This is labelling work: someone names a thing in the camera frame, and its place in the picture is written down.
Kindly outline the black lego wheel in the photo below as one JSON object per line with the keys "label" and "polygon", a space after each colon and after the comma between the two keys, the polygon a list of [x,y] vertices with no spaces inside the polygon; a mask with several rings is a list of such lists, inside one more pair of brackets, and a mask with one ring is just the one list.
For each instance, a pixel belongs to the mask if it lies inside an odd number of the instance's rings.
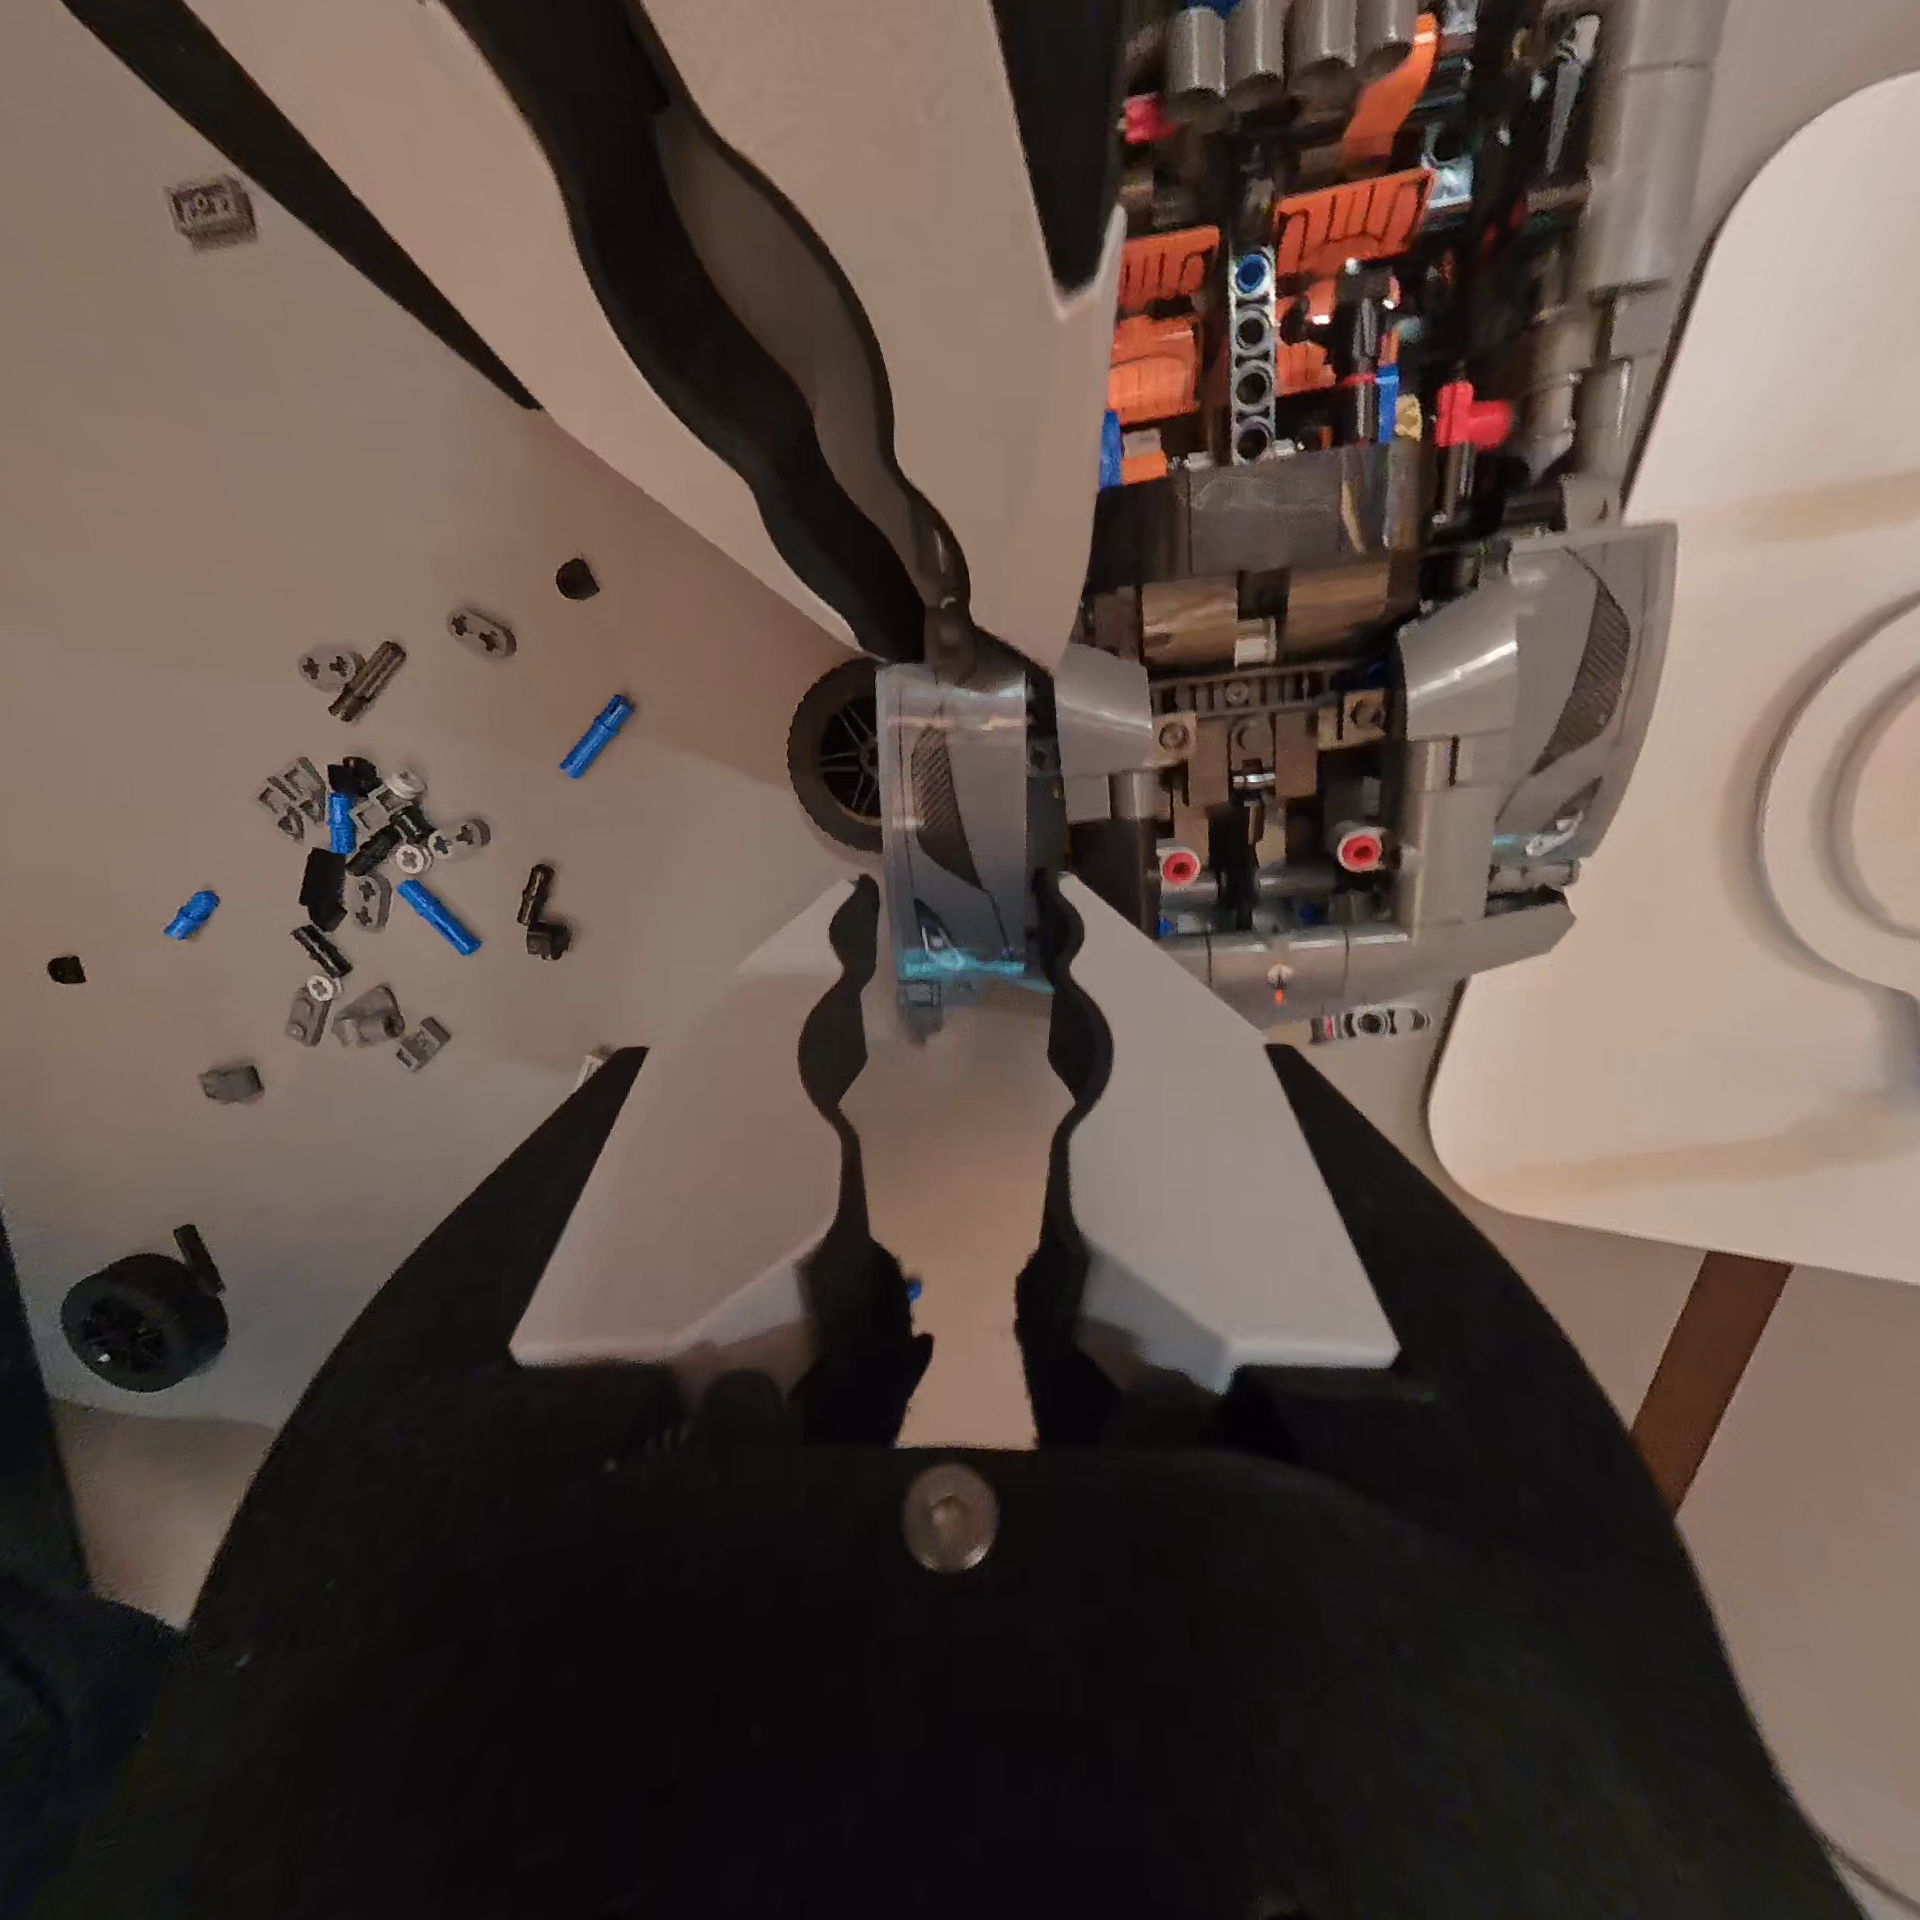
{"label": "black lego wheel", "polygon": [[79,1281],[59,1304],[59,1329],[94,1378],[134,1395],[204,1374],[228,1339],[219,1293],[168,1254],[130,1254]]}

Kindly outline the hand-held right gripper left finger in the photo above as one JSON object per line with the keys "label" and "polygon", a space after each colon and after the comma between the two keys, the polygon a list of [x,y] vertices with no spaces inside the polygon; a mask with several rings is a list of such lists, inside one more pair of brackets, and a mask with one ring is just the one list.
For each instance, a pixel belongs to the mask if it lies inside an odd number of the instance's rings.
{"label": "hand-held right gripper left finger", "polygon": [[655,1368],[686,1405],[756,1374],[808,1438],[899,1440],[930,1342],[847,1112],[879,931],[879,883],[838,883],[647,1052],[513,1332],[520,1368]]}

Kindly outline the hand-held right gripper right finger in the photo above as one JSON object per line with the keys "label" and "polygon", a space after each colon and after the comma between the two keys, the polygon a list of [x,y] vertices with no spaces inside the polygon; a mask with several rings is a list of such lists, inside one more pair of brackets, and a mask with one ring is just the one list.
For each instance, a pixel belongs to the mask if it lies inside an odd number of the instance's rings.
{"label": "hand-held right gripper right finger", "polygon": [[1040,880],[1068,1112],[1016,1284],[1039,1442],[1387,1388],[1401,1342],[1258,1032],[1082,880]]}

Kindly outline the dark grey lego fender assembly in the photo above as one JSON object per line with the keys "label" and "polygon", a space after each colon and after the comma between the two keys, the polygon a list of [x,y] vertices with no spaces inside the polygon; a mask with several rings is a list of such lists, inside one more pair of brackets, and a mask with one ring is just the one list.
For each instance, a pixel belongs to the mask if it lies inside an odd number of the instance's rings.
{"label": "dark grey lego fender assembly", "polygon": [[887,949],[914,1043],[990,990],[1044,990],[1034,825],[1047,790],[1036,757],[1040,673],[987,635],[947,528],[914,516],[927,603],[922,659],[876,676],[880,858]]}

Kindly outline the grey lego car model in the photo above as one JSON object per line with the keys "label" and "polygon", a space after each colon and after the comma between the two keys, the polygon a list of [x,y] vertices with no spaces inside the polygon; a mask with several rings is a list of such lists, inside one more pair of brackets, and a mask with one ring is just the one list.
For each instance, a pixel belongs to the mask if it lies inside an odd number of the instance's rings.
{"label": "grey lego car model", "polygon": [[1042,229],[1124,221],[1040,845],[1258,1022],[1553,949],[1641,750],[1622,528],[1727,5],[992,5]]}

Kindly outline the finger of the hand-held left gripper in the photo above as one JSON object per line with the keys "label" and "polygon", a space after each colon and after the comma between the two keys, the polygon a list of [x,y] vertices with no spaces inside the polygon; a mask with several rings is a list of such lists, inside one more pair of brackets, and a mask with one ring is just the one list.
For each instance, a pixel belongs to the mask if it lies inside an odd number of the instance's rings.
{"label": "finger of the hand-held left gripper", "polygon": [[192,12],[558,428],[828,633],[920,659],[908,566],[692,244],[624,5]]}
{"label": "finger of the hand-held left gripper", "polygon": [[1123,221],[1064,291],[992,5],[646,5],[666,60],[847,276],[903,481],[968,570],[975,625],[1034,666],[1089,570]]}

